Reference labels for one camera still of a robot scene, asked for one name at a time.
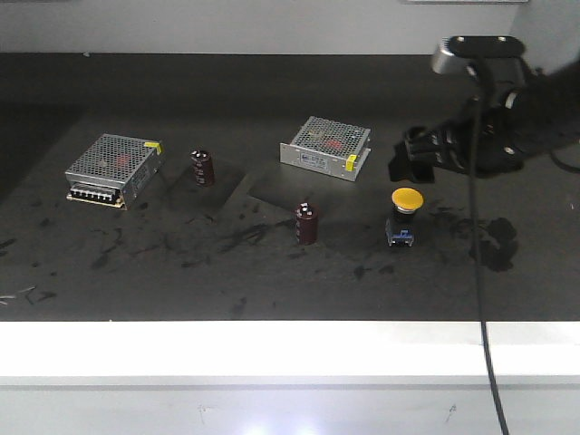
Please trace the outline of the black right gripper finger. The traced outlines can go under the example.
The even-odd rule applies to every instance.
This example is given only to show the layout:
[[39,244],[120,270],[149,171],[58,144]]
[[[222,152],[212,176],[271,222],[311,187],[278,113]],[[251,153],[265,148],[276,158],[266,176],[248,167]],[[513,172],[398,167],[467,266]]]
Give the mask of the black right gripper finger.
[[412,183],[434,183],[433,167],[411,161],[403,142],[394,146],[394,156],[388,164],[389,178],[392,182],[410,181]]
[[438,136],[423,126],[414,126],[403,134],[403,143],[409,157],[427,156],[438,150]]

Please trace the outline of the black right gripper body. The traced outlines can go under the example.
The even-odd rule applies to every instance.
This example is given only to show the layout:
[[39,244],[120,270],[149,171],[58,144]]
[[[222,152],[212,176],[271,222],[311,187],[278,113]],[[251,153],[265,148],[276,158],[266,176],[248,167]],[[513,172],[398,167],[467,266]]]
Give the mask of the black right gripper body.
[[476,94],[455,118],[430,131],[432,167],[496,175],[521,169],[543,151],[542,82],[523,59],[472,58],[434,71],[467,75]]

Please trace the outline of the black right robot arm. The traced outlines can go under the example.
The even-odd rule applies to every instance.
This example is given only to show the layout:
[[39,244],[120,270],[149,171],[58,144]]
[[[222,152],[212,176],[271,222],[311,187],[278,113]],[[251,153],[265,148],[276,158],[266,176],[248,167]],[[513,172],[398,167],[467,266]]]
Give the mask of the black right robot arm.
[[406,130],[389,162],[391,181],[431,183],[435,169],[488,179],[579,141],[579,63],[528,75],[501,94],[491,63],[466,67],[478,90],[454,118]]

